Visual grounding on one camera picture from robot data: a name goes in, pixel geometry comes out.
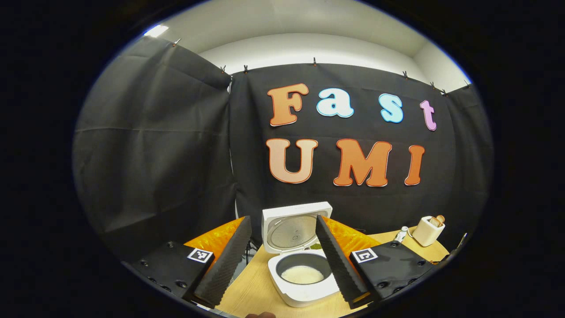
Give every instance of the pink letter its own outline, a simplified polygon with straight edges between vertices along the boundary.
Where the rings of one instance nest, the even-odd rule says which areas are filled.
[[[428,126],[428,129],[431,131],[436,130],[436,123],[434,123],[432,119],[433,107],[429,105],[428,101],[423,101],[420,103],[420,108],[424,110],[425,125]]]

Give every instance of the black curtain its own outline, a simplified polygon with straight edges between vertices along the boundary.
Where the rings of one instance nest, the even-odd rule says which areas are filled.
[[[234,219],[229,82],[200,56],[143,37],[93,85],[73,140],[75,186],[122,260]]]
[[[448,210],[453,215],[442,232],[441,242],[449,250],[457,247],[464,233],[476,229],[483,207],[489,197],[494,168],[494,145],[489,120],[476,87],[456,89],[447,94],[447,109],[455,133],[454,155],[457,166],[454,190]]]
[[[302,109],[292,124],[273,127],[270,89],[305,84],[308,94],[301,96]],[[326,88],[345,90],[354,114],[349,118],[323,116],[316,110],[318,93]],[[386,122],[378,102],[381,94],[393,94],[402,101],[403,120]],[[437,124],[430,131],[420,103],[427,100],[434,108]],[[239,72],[233,75],[229,100],[230,150],[237,181],[237,210],[252,216],[253,236],[260,243],[260,217],[263,209],[293,204],[328,201],[332,218],[368,234],[414,226],[423,216],[442,214],[446,230],[440,242],[454,248],[468,231],[485,203],[490,180],[492,143],[486,118],[473,89],[458,90],[444,97],[437,89],[401,75],[371,68],[312,64],[283,65]],[[299,139],[315,139],[313,170],[299,184],[278,181],[269,169],[266,141],[290,141],[286,168],[298,171]],[[384,187],[369,187],[355,182],[349,187],[333,184],[338,177],[340,139],[359,142],[367,156],[377,141],[392,145]],[[410,168],[408,148],[425,148],[420,177],[415,186],[404,184]]]

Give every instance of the small bottle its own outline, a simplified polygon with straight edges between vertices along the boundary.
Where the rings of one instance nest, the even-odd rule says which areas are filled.
[[[398,232],[398,234],[396,235],[396,238],[394,240],[397,240],[399,242],[402,242],[404,240],[404,237],[406,237],[406,231],[408,231],[408,227],[407,226],[403,226],[400,229],[400,232]]]

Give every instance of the wooden table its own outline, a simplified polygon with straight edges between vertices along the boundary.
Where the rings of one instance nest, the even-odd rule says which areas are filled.
[[[411,227],[410,232],[413,232],[415,228],[416,226]],[[381,243],[386,243],[393,240],[398,232],[399,230],[369,236]],[[406,235],[402,244],[428,261],[441,261],[445,255],[449,254],[438,241],[428,247],[422,247],[413,238]],[[225,291],[221,303],[216,308],[241,318],[248,313],[260,314],[264,311],[274,313],[277,318],[333,318],[367,307],[365,305],[354,310],[349,309],[348,303],[339,292],[307,307],[294,308],[287,305],[275,289],[267,267],[269,259],[275,256],[277,255],[267,253],[261,246],[243,272]]]

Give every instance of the ceiling light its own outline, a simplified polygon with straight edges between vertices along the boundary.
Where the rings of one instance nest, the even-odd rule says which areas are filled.
[[[165,27],[164,25],[156,25],[151,30],[145,32],[144,36],[152,36],[158,37],[161,33],[165,32],[169,27]]]

